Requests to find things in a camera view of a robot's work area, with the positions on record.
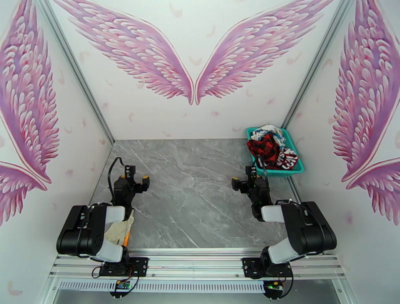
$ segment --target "beige cloth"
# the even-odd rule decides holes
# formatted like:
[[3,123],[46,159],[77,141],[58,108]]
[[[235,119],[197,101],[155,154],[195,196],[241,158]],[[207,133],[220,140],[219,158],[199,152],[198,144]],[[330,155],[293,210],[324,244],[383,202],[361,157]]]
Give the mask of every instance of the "beige cloth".
[[112,223],[105,233],[105,239],[116,245],[123,245],[125,237],[131,231],[134,223],[134,210],[130,213],[130,217],[125,221],[117,221]]

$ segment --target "teal basket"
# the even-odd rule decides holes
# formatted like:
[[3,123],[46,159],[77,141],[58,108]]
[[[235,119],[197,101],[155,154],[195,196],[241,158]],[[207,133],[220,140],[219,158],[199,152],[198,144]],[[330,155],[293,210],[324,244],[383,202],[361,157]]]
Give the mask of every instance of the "teal basket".
[[[255,129],[258,129],[258,127],[249,127],[246,129],[246,134],[247,134],[248,140],[250,140],[250,134]],[[291,137],[289,136],[288,131],[286,131],[283,128],[281,130],[283,132],[283,137],[285,138],[284,143],[285,143],[286,148],[292,149],[294,152],[296,152],[297,155],[299,155],[299,153],[296,150],[295,144],[293,143]],[[251,155],[251,158],[254,162],[255,158],[253,155]],[[257,163],[255,164],[255,166],[257,168],[257,174],[259,176],[264,176],[264,169],[260,169],[257,166]],[[296,165],[293,167],[292,170],[269,170],[269,169],[267,169],[267,171],[266,171],[269,178],[288,178],[288,177],[292,176],[293,174],[302,173],[302,172],[304,172],[304,166],[303,166],[303,162],[300,158],[298,159]]]

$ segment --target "table surface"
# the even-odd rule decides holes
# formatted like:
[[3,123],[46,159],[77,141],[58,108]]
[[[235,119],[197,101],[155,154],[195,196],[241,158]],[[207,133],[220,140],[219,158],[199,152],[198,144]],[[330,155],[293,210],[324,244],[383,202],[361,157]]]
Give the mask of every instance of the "table surface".
[[[109,202],[107,172],[115,157],[136,165],[135,180],[150,176],[133,199],[129,248],[262,248],[286,237],[280,223],[258,222],[232,177],[245,179],[251,164],[246,139],[118,140],[92,202]],[[111,182],[124,173],[117,162]],[[273,201],[293,198],[286,179],[270,178]]]

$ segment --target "vent grille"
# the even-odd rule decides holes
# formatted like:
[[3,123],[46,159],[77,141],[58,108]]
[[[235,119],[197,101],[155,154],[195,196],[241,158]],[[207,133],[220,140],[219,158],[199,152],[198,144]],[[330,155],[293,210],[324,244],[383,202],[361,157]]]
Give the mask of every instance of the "vent grille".
[[[64,278],[59,281],[58,289],[112,292],[115,288],[115,280]],[[207,294],[259,294],[264,292],[262,281],[156,281],[140,282],[132,292],[138,293],[207,293]]]

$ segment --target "angel wing mural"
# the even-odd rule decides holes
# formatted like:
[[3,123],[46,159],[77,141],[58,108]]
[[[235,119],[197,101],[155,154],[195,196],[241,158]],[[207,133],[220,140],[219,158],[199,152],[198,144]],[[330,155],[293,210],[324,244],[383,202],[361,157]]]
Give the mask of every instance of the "angel wing mural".
[[333,0],[295,0],[240,21],[222,37],[195,85],[168,38],[151,23],[86,0],[54,0],[72,15],[78,33],[118,68],[167,99],[198,105],[250,82],[297,45]]
[[357,0],[344,38],[336,89],[335,154],[347,163],[342,182],[368,191],[372,208],[399,224],[399,159],[367,167],[399,105],[400,53],[375,0]]
[[0,161],[0,226],[21,213],[28,191],[47,190],[57,156],[56,93],[43,30],[32,0],[21,0],[0,49],[0,118],[26,168]]

